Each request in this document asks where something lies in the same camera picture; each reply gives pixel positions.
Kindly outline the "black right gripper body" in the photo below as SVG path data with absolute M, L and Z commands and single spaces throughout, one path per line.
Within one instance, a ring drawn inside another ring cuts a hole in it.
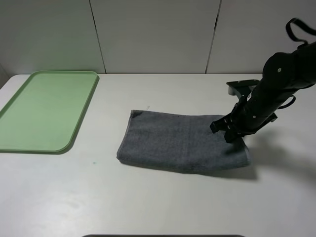
M 225 136 L 245 136 L 257 132 L 257 97 L 242 96 L 224 119 Z

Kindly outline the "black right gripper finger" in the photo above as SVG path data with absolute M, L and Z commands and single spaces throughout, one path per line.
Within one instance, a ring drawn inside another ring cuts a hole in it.
M 234 142 L 236 139 L 238 138 L 242 138 L 243 137 L 243 134 L 238 132 L 238 131 L 234 131 L 232 129 L 228 129 L 225 131 L 225 134 L 224 134 L 224 138 L 225 138 L 225 141 L 227 143 L 232 143 Z
M 224 131 L 227 132 L 230 130 L 230 118 L 220 118 L 219 120 L 213 121 L 210 125 L 210 129 L 213 134 Z

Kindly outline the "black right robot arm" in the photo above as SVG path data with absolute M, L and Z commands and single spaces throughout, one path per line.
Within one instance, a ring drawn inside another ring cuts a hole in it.
M 261 80 L 232 81 L 229 94 L 238 97 L 233 110 L 210 125 L 213 133 L 224 131 L 226 142 L 255 134 L 277 119 L 275 111 L 292 105 L 294 94 L 316 83 L 316 44 L 292 53 L 276 53 L 263 68 Z

